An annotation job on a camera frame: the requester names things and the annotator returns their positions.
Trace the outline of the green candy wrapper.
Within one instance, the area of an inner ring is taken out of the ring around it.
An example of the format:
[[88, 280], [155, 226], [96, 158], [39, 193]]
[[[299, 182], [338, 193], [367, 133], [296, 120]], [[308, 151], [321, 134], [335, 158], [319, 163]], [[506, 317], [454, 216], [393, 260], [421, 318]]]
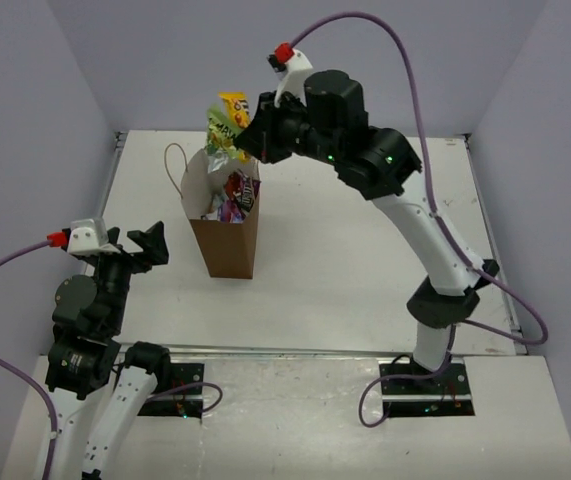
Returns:
[[230, 120], [216, 104], [212, 104], [207, 109], [206, 115], [208, 130], [205, 152], [208, 157], [208, 172], [217, 172], [234, 162], [249, 163], [251, 157], [234, 144], [241, 133], [241, 128]]

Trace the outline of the brown M&M's packet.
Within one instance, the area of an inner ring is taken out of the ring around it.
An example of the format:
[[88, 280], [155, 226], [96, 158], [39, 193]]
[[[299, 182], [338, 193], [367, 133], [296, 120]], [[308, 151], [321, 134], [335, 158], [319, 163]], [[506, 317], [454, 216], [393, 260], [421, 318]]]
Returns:
[[244, 214], [248, 214], [259, 194], [261, 182], [251, 176], [238, 173], [236, 175], [236, 186], [234, 187], [234, 198]]

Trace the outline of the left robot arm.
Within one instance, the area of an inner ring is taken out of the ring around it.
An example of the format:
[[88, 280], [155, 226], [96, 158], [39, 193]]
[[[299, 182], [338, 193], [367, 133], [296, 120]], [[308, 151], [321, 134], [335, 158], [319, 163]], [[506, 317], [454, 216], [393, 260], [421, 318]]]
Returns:
[[55, 293], [54, 343], [45, 384], [53, 404], [51, 433], [44, 438], [35, 476], [42, 479], [106, 479], [147, 398], [173, 379], [169, 351], [137, 342], [127, 351], [116, 380], [121, 333], [133, 275], [169, 261], [164, 224], [127, 237], [138, 251], [118, 242], [119, 229], [100, 218], [75, 221], [49, 235], [60, 248], [93, 269], [65, 279]]

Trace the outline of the red Doritos chip bag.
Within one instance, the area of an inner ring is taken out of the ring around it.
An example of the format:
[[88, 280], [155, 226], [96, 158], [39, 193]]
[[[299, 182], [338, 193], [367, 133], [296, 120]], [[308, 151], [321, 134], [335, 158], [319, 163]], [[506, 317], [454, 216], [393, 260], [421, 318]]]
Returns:
[[231, 201], [240, 201], [243, 198], [248, 176], [240, 170], [229, 174], [224, 185], [224, 191]]

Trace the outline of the purple white candy bag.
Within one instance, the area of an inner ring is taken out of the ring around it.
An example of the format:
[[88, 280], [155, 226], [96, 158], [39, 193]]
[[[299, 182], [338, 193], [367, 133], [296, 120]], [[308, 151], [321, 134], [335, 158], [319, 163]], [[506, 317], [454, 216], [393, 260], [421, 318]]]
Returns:
[[222, 200], [216, 209], [216, 219], [222, 223], [240, 224], [246, 218], [246, 213], [233, 200]]

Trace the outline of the yellow M&M's packet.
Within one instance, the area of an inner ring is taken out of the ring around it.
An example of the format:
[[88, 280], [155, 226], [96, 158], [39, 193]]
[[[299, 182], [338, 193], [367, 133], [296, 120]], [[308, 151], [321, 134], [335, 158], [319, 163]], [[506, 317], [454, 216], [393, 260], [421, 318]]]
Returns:
[[247, 128], [251, 122], [247, 96], [243, 92], [220, 92], [219, 98], [230, 120], [241, 130]]

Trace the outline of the brown paper bag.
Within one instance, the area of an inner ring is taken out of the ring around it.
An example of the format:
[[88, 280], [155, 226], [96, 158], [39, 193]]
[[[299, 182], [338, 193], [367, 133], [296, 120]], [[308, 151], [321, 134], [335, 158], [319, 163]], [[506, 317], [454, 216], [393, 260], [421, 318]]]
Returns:
[[216, 209], [228, 197], [224, 185], [235, 170], [259, 179], [255, 164], [229, 165], [217, 172], [208, 172], [208, 157], [203, 148], [194, 155], [183, 157], [184, 171], [172, 185], [179, 194], [181, 206], [191, 226], [212, 278], [251, 279], [258, 236], [260, 200], [256, 199], [243, 223], [222, 223], [216, 219]]

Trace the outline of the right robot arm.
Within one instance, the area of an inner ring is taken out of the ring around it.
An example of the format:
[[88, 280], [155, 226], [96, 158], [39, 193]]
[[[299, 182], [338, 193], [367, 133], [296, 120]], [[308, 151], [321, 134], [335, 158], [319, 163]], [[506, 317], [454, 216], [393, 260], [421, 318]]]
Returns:
[[359, 82], [339, 70], [316, 72], [303, 94], [262, 93], [234, 145], [264, 164], [293, 154], [329, 164], [395, 225], [427, 273], [406, 307], [418, 323], [410, 379], [419, 391], [433, 392], [446, 380], [455, 324], [473, 313], [499, 265], [457, 232], [443, 234], [451, 224], [430, 210], [421, 160], [400, 132], [370, 125]]

